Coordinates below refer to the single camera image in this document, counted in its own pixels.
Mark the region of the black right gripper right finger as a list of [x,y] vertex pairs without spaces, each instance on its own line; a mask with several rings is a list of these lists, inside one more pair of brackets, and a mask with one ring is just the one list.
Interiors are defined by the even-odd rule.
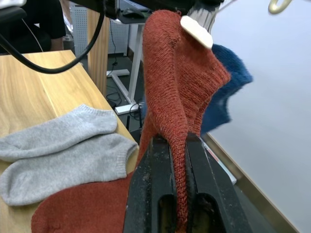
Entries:
[[188,233],[250,233],[252,229],[228,174],[188,133],[185,146]]

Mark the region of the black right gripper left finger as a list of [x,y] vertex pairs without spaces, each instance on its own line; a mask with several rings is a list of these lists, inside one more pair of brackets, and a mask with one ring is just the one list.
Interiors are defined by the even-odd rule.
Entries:
[[156,136],[131,178],[123,232],[175,232],[176,197],[170,146]]

